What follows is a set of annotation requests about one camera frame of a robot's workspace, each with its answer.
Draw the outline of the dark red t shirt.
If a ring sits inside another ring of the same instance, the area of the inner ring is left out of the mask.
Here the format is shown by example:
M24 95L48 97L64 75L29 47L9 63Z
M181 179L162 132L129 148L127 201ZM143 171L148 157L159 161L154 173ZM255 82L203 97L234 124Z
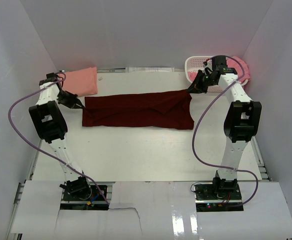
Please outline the dark red t shirt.
M83 127L157 127L192 130L192 96L185 89L85 97Z

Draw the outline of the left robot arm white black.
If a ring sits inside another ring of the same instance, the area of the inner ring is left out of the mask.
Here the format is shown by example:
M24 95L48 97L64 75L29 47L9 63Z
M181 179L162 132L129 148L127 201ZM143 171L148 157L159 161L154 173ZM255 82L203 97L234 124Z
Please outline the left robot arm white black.
M68 127L59 105L69 109L84 109L78 95L62 89L66 75L62 72L48 73L46 79L39 82L39 99L28 112L36 132L53 150L63 170L65 181L60 185L71 196L87 200L92 195L92 187L68 150L66 133Z

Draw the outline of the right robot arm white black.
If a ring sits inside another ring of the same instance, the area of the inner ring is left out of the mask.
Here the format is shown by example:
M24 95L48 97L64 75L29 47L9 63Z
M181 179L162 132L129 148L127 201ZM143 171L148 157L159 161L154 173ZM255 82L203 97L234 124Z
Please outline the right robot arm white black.
M221 164L214 166L217 170L212 184L196 188L198 194L213 195L219 200L228 199L238 190L240 161L246 146L258 132L262 112L261 103L252 100L243 89L240 82L243 76L227 65L228 59L225 55L207 59L204 69L197 73L187 89L190 94L203 94L209 87L219 86L222 89L219 96L226 96L229 102L223 124L226 145Z

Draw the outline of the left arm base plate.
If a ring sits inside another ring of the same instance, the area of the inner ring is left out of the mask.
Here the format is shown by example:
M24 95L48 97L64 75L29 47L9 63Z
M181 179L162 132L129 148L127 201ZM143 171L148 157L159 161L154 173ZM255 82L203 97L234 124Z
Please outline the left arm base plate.
M72 196L66 190L63 190L60 209L76 211L107 211L109 205L105 202L95 185L91 185L91 193L88 196L80 198Z

